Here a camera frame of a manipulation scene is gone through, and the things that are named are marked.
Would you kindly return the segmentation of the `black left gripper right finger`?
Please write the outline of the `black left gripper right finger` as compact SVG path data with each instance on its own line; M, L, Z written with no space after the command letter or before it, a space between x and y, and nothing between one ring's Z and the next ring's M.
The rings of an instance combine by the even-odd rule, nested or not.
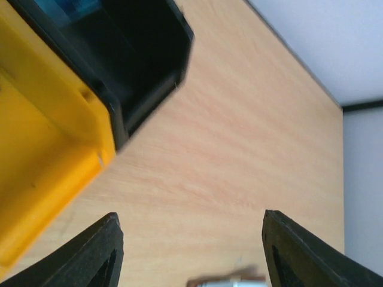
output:
M382 286L382 276L278 210L265 211L262 241L272 286Z

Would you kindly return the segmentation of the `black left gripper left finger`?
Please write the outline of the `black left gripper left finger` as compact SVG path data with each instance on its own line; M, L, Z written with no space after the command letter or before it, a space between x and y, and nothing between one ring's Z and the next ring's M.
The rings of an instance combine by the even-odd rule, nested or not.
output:
M118 214L110 212L1 286L117 286L123 255Z

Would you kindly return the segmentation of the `brown leather card holder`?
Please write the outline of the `brown leather card holder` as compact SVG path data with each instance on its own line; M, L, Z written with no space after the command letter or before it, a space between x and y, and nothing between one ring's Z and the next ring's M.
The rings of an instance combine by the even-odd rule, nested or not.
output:
M267 283L266 276L259 274L255 265L248 265L226 274L203 274L191 278L186 286L267 286Z

